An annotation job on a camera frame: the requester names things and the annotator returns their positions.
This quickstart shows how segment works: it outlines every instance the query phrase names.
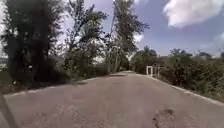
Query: paved path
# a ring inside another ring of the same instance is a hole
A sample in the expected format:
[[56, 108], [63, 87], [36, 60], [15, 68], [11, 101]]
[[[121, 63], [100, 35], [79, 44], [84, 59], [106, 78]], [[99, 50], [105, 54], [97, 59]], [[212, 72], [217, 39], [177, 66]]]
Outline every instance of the paved path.
[[223, 106], [134, 73], [6, 97], [21, 128], [224, 128]]

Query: green foliage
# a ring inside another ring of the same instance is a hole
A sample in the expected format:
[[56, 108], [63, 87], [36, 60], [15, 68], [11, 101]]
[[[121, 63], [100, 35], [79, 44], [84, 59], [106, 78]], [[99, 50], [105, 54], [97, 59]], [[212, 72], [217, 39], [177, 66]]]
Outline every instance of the green foliage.
[[110, 65], [108, 71], [118, 72], [129, 70], [129, 60], [126, 53], [119, 49], [112, 49], [109, 56], [106, 57], [107, 65]]
[[64, 68], [70, 74], [88, 78], [94, 68], [94, 59], [101, 55], [104, 34], [101, 22], [107, 16], [101, 11], [94, 11], [94, 5], [85, 10], [84, 0], [69, 1], [66, 10], [74, 24], [67, 33]]
[[10, 76], [22, 83], [51, 81], [49, 55], [60, 34], [61, 1], [5, 0], [4, 4], [1, 39]]
[[134, 0], [115, 0], [114, 16], [116, 31], [116, 46], [120, 47], [126, 53], [132, 53], [137, 50], [134, 34], [141, 34], [144, 29], [149, 28], [138, 20], [138, 16], [133, 14]]
[[209, 97], [224, 98], [224, 61], [205, 52], [192, 56], [174, 49], [161, 75], [176, 86], [196, 91]]
[[158, 64], [157, 53], [148, 46], [145, 46], [143, 50], [136, 52], [131, 59], [132, 70], [142, 74], [145, 74], [146, 66], [156, 64]]

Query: leaves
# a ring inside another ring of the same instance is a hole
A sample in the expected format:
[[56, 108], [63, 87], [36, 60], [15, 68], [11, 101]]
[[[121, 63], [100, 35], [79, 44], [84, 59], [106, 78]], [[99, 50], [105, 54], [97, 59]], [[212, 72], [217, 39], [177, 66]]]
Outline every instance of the leaves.
[[101, 54], [104, 34], [101, 22], [107, 15], [101, 11], [94, 11], [94, 5], [84, 9], [84, 0], [69, 1], [66, 6], [73, 27], [67, 33], [65, 69], [70, 73], [77, 73], [81, 77], [89, 77], [94, 66], [94, 59]]
[[145, 74], [146, 66], [158, 64], [156, 51], [145, 46], [143, 50], [138, 51], [131, 59], [132, 70]]

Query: tall tree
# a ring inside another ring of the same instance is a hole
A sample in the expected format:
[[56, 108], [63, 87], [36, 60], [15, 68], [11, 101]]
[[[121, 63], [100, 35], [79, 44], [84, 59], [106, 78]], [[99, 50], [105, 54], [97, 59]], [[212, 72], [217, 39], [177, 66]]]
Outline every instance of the tall tree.
[[143, 50], [137, 51], [131, 58], [132, 70], [145, 74], [146, 66], [156, 65], [158, 63], [156, 51], [145, 46]]
[[102, 20], [107, 15], [101, 11], [94, 11], [94, 5], [84, 8], [84, 0], [69, 1], [66, 10], [73, 20], [73, 27], [68, 30], [66, 44], [65, 69], [87, 77], [89, 68], [93, 66], [102, 48], [103, 41]]
[[[136, 42], [134, 40], [134, 34], [141, 34], [145, 28], [149, 28], [148, 24], [145, 24], [138, 20], [138, 16], [133, 14], [132, 5], [134, 0], [115, 0], [114, 1], [114, 27], [115, 27], [115, 39], [114, 46], [119, 53], [122, 51], [126, 55], [130, 55], [137, 50]], [[119, 69], [119, 63], [116, 57], [115, 69]]]
[[39, 81], [49, 76], [49, 53], [60, 34], [60, 0], [4, 0], [3, 40], [11, 77]]

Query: post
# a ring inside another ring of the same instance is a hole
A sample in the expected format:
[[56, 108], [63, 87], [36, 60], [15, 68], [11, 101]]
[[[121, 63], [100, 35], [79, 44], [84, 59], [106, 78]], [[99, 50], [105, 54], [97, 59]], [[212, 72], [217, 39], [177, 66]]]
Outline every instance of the post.
[[2, 94], [0, 94], [0, 110], [10, 128], [19, 128]]
[[153, 77], [153, 66], [151, 66], [151, 77]]
[[146, 75], [149, 74], [149, 66], [146, 66]]

